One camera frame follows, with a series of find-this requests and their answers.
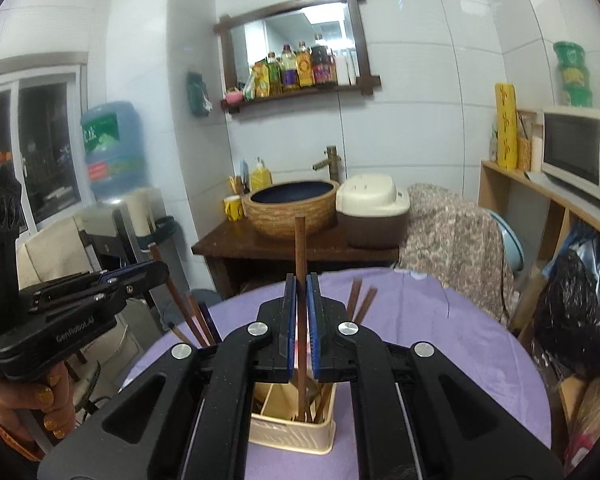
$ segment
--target silver screw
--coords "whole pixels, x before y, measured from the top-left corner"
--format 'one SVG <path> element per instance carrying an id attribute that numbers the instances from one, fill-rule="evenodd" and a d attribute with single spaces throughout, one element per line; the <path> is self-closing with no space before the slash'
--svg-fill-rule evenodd
<path id="1" fill-rule="evenodd" d="M 247 327 L 247 332 L 249 332 L 251 335 L 263 335 L 267 333 L 267 330 L 269 330 L 269 327 L 259 321 L 251 323 Z"/>
<path id="2" fill-rule="evenodd" d="M 435 352 L 435 349 L 430 343 L 422 342 L 418 343 L 413 349 L 413 351 L 416 352 L 416 355 L 420 357 L 431 357 L 433 355 L 433 352 Z"/>
<path id="3" fill-rule="evenodd" d="M 171 355 L 176 359 L 186 359 L 191 355 L 191 347 L 184 343 L 177 344 L 171 349 Z"/>
<path id="4" fill-rule="evenodd" d="M 358 326 L 350 321 L 345 321 L 338 325 L 338 332 L 342 335 L 354 335 L 358 332 Z"/>

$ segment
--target round table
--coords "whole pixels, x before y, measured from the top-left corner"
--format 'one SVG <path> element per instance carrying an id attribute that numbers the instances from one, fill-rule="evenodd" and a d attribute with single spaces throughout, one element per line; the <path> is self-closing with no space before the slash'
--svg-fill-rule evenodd
<path id="1" fill-rule="evenodd" d="M 426 340 L 437 346 L 465 374 L 485 390 L 547 447 L 551 419 L 544 384 L 531 358 L 499 323 L 469 300 L 431 276 L 393 269 L 355 269 L 320 276 L 321 293 L 347 303 L 351 282 L 363 280 L 361 299 L 369 286 L 378 295 L 365 318 L 365 326 L 383 340 L 402 346 Z M 218 332 L 229 332 L 256 318 L 261 303 L 282 296 L 284 283 L 253 290 L 211 308 Z M 180 329 L 189 335 L 183 323 Z M 136 363 L 125 384 L 137 377 L 172 345 L 169 333 Z M 333 449 L 316 456 L 249 444 L 246 479 L 358 477 L 358 460 L 349 383 L 338 386 L 334 406 L 336 434 Z"/>

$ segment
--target microwave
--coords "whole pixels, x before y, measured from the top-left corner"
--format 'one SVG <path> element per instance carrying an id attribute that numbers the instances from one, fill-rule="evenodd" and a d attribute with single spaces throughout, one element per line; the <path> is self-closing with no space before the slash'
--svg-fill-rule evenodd
<path id="1" fill-rule="evenodd" d="M 542 171 L 600 200 L 600 110 L 544 110 Z"/>

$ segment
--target wooden mirror frame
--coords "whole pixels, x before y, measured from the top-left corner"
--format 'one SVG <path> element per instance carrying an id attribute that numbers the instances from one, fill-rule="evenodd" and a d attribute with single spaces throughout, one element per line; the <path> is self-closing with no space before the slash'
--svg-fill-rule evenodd
<path id="1" fill-rule="evenodd" d="M 220 43 L 222 47 L 222 65 L 224 67 L 224 88 L 235 88 L 238 84 L 238 77 L 235 68 L 235 57 L 234 57 L 234 44 L 231 37 L 232 28 L 245 25 L 247 23 L 254 22 L 256 20 L 264 20 L 272 16 L 278 16 L 280 14 L 286 14 L 288 12 L 294 12 L 296 10 L 304 9 L 305 7 L 313 7 L 323 4 L 334 4 L 344 3 L 349 7 L 349 17 L 351 19 L 351 28 L 353 31 L 353 40 L 356 44 L 356 55 L 358 57 L 358 69 L 360 75 L 356 78 L 356 84 L 352 85 L 349 89 L 359 89 L 362 95 L 373 95 L 374 87 L 380 86 L 380 76 L 371 74 L 371 67 L 369 66 L 369 54 L 366 49 L 365 29 L 362 26 L 362 17 L 360 15 L 359 2 L 365 0 L 288 0 L 279 4 L 275 4 L 261 9 L 252 10 L 251 12 L 245 12 L 239 16 L 231 17 L 228 14 L 220 17 L 220 22 L 214 25 L 214 32 L 220 36 Z M 345 89 L 344 87 L 331 88 L 331 91 L 339 91 Z M 318 89 L 313 92 L 298 91 L 290 92 L 289 94 L 282 94 L 276 96 L 283 98 L 285 95 L 288 97 L 300 96 L 303 93 L 318 93 L 323 91 L 329 91 L 330 88 Z M 222 101 L 222 108 L 228 110 L 229 113 L 236 113 L 239 111 L 240 106 L 244 106 L 246 103 L 257 102 L 258 99 L 248 102 L 236 103 L 235 105 L 228 105 L 225 101 Z"/>

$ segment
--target bronze faucet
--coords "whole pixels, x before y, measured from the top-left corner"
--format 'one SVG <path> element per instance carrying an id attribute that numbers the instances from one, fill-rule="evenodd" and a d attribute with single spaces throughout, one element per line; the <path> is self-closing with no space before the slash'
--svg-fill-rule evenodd
<path id="1" fill-rule="evenodd" d="M 340 168 L 338 163 L 341 161 L 341 158 L 338 155 L 338 149 L 336 146 L 327 146 L 327 150 L 324 153 L 327 158 L 321 160 L 320 162 L 316 162 L 312 168 L 314 168 L 314 171 L 318 171 L 328 165 L 329 179 L 340 183 Z"/>

